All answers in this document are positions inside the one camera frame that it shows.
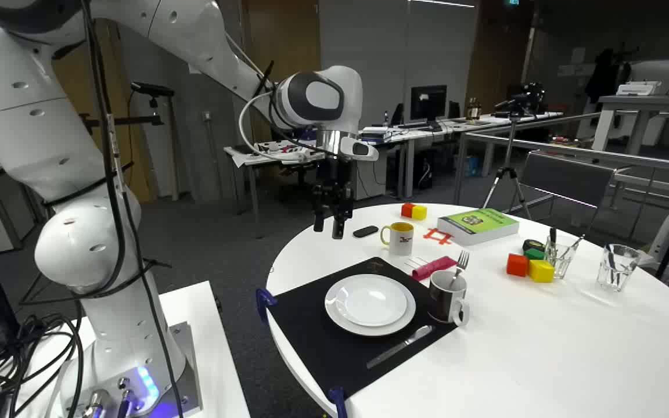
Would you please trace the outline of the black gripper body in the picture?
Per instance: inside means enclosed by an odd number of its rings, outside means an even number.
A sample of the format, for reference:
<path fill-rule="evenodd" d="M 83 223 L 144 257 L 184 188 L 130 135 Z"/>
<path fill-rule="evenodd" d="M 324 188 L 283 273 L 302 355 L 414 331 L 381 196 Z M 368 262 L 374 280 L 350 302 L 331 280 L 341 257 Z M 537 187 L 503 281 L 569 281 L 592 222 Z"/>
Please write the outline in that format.
<path fill-rule="evenodd" d="M 313 202 L 320 212 L 348 212 L 350 209 L 350 161 L 325 158 L 317 166 Z"/>

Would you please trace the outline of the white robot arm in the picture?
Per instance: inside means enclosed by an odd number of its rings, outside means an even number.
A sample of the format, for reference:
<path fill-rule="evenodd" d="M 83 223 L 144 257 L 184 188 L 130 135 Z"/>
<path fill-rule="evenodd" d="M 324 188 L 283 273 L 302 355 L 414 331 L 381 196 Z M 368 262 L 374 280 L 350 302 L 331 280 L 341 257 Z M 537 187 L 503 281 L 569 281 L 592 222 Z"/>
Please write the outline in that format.
<path fill-rule="evenodd" d="M 93 143 L 53 74 L 53 56 L 91 49 L 93 23 L 111 22 L 187 61 L 281 128 L 313 128 L 332 161 L 373 161 L 356 138 L 363 78 L 347 65 L 298 73 L 280 84 L 229 43 L 216 0 L 0 0 L 0 166 L 53 205 L 36 244 L 39 273 L 83 299 L 96 344 L 71 367 L 68 411 L 103 390 L 148 414 L 187 369 L 139 265 L 138 201 L 119 185 L 115 158 Z"/>

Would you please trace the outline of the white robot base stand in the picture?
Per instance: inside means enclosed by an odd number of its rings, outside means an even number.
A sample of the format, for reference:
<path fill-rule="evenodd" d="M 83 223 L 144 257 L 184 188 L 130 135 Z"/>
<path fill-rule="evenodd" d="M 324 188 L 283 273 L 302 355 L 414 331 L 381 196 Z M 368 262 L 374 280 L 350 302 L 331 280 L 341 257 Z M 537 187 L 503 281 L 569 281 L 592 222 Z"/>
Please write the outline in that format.
<path fill-rule="evenodd" d="M 209 283 L 136 283 L 0 344 L 0 418 L 252 418 Z"/>

